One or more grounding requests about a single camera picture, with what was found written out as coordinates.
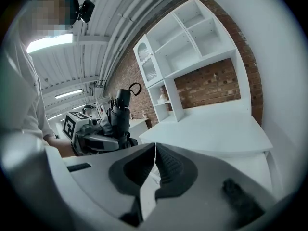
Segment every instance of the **white shirt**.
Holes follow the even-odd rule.
[[[13,61],[13,68],[27,82],[28,87],[33,93],[31,104],[27,105],[28,111],[22,118],[21,129],[24,133],[30,133],[43,139],[46,135],[54,136],[45,115],[44,101],[42,98],[39,77],[34,69],[32,57],[26,52],[26,47],[20,40],[19,31],[16,30],[9,43],[5,45],[6,56]]]

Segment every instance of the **red brick wall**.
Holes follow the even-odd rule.
[[[116,95],[118,89],[127,89],[133,82],[139,82],[142,85],[142,93],[137,97],[132,96],[129,108],[134,119],[142,118],[142,112],[145,111],[150,119],[149,126],[154,126],[158,121],[150,96],[145,88],[144,81],[139,71],[133,47],[145,33],[157,24],[157,22],[186,1],[188,0],[172,1],[146,23],[127,47],[110,81],[107,83],[106,94],[110,93],[113,97]],[[246,43],[246,39],[239,27],[231,17],[215,3],[215,1],[200,1],[207,6],[225,26],[242,56],[250,84],[252,116],[261,124],[263,112],[262,86],[253,53]],[[236,74],[230,59],[208,65],[181,76],[175,79],[175,83],[184,109],[240,98]]]

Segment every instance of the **black rubber pad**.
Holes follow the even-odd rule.
[[[264,210],[233,179],[226,179],[222,190],[233,210],[237,213],[236,228],[241,228],[264,214]]]
[[[155,144],[124,157],[111,165],[109,178],[122,194],[139,198],[140,187],[154,166]]]
[[[156,165],[161,188],[156,190],[155,199],[181,196],[198,176],[198,169],[190,159],[159,143],[156,143]]]

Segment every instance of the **person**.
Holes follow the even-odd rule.
[[[82,113],[83,113],[85,116],[87,116],[87,117],[89,117],[89,118],[92,118],[92,116],[91,116],[91,113],[92,113],[92,107],[91,107],[91,105],[86,104],[86,105],[83,107],[83,109],[82,109]]]
[[[42,139],[45,145],[57,148],[61,157],[74,156],[75,153],[71,142],[56,139],[49,126],[40,79],[26,49],[35,40],[56,37],[68,30],[77,20],[78,11],[78,0],[30,0],[11,29],[11,37],[4,47],[7,57],[14,62],[16,71],[35,93],[20,129]]]

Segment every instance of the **shelf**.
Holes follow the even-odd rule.
[[[219,51],[223,47],[223,41],[216,29],[213,18],[191,26],[188,32],[202,56]]]
[[[165,43],[162,47],[160,47],[157,51],[155,51],[156,55],[162,54],[163,56],[167,57],[172,53],[180,50],[186,44],[190,43],[190,40],[185,32],[177,35],[176,37],[172,38],[170,41]]]
[[[153,51],[157,51],[167,42],[184,32],[173,14],[164,17],[148,33],[147,38]]]
[[[164,104],[167,104],[167,103],[170,103],[170,100],[168,100],[168,101],[166,101],[166,102],[163,102],[163,103],[155,104],[154,106],[160,106],[160,105],[164,105]]]
[[[169,112],[169,115],[162,121],[160,122],[163,122],[163,123],[167,123],[167,122],[177,122],[175,116],[174,116],[174,113],[172,111]]]
[[[170,72],[175,72],[199,61],[199,54],[192,44],[186,44],[179,51],[168,55],[166,61],[170,67]]]
[[[207,21],[207,20],[210,20],[210,19],[206,19],[206,20],[199,21],[199,22],[197,22],[197,23],[191,25],[191,26],[190,26],[189,28],[187,28],[187,29],[190,30],[190,29],[194,28],[195,26],[197,26],[198,24],[203,23],[203,22],[205,22],[205,21]]]
[[[211,54],[204,56],[201,60],[197,61],[194,64],[189,65],[186,68],[182,68],[182,69],[179,69],[177,71],[170,73],[169,75],[165,76],[165,79],[176,79],[180,76],[183,76],[201,67],[205,67],[207,65],[230,58],[234,51],[235,51],[234,48],[220,49],[219,51],[216,51],[216,52],[213,52]]]
[[[192,25],[211,17],[211,15],[204,8],[202,8],[202,5],[195,0],[180,6],[174,11],[174,14],[186,28],[189,28]]]

